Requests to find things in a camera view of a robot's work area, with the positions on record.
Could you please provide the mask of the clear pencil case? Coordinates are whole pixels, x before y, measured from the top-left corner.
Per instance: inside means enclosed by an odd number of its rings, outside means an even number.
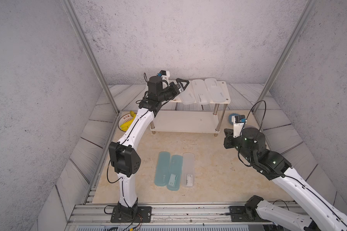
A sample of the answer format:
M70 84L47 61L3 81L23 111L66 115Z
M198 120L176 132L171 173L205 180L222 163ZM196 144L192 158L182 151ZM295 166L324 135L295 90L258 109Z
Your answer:
M212 101L214 103L224 103L226 101L226 97L224 95L224 92L222 88L217 83L217 80L214 78L208 78L204 80L205 85L212 97Z
M192 188L195 179L195 156L193 153L183 154L183 165L181 174L181 185Z
M204 80L193 80L191 84L196 102L200 105L208 105L210 103L210 97Z
M178 95L180 101L184 105L190 105L196 103L193 87L189 84L187 88Z

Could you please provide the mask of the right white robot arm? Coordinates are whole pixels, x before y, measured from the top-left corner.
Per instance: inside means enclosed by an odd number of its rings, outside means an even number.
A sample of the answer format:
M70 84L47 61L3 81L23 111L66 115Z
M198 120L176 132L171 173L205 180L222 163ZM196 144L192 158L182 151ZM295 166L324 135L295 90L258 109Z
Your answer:
M252 196L245 204L250 220L259 217L290 231L347 231L347 215L314 190L281 154L267 149L266 138L254 127L224 130L224 147L237 150L239 160L286 191L307 213L303 216Z

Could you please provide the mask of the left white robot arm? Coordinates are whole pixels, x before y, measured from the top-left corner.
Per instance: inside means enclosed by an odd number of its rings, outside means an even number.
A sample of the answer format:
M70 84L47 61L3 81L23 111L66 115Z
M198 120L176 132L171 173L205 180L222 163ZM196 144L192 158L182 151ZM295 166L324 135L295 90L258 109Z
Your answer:
M117 173L120 188L120 198L114 212L127 220L135 219L138 213L135 176L141 164L136 151L138 144L162 106L182 93L189 83L183 79L169 83L159 75L150 77L147 81L148 91L139 101L132 125L117 142L109 145L110 165Z

